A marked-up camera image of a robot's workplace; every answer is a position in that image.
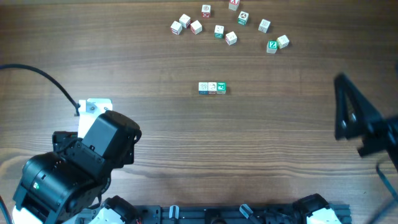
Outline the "green letter block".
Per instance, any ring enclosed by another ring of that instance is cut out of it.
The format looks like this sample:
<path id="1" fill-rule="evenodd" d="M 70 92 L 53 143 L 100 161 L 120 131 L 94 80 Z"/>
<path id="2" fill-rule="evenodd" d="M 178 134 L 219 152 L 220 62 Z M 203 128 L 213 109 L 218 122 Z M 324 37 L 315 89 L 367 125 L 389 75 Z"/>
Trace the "green letter block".
<path id="1" fill-rule="evenodd" d="M 225 82 L 218 82 L 217 83 L 216 93 L 218 95 L 225 95 L 226 94 L 226 83 Z"/>

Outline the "plain number one block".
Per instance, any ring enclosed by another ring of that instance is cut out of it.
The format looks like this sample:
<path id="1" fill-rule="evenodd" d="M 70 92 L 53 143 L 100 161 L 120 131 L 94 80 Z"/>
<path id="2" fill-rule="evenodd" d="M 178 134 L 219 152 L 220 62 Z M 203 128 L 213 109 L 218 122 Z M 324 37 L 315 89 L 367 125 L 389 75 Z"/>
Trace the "plain number one block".
<path id="1" fill-rule="evenodd" d="M 235 32 L 232 31 L 232 32 L 229 32 L 229 33 L 227 33 L 225 35 L 225 40 L 226 40 L 228 45 L 233 45 L 233 44 L 235 44 L 237 42 L 238 37 L 235 34 Z"/>

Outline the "blue-sided white block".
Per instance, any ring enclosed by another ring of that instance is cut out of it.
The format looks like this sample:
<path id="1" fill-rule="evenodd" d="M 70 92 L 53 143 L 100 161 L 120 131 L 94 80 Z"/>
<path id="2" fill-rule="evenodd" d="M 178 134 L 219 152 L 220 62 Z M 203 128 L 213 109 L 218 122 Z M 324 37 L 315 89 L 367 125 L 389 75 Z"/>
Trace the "blue-sided white block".
<path id="1" fill-rule="evenodd" d="M 198 83 L 198 92 L 200 95 L 208 94 L 208 82 L 199 82 Z"/>

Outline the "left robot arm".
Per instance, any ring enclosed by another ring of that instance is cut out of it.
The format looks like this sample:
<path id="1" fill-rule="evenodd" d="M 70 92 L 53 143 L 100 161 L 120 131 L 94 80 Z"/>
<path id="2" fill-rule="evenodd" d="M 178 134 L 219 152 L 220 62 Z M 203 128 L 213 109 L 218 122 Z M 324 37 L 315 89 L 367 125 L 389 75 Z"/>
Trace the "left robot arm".
<path id="1" fill-rule="evenodd" d="M 116 111 L 100 114 L 83 138 L 55 132 L 53 151 L 29 159 L 13 199 L 42 223 L 62 223 L 104 194 L 111 172 L 134 162 L 142 136 L 137 123 Z"/>

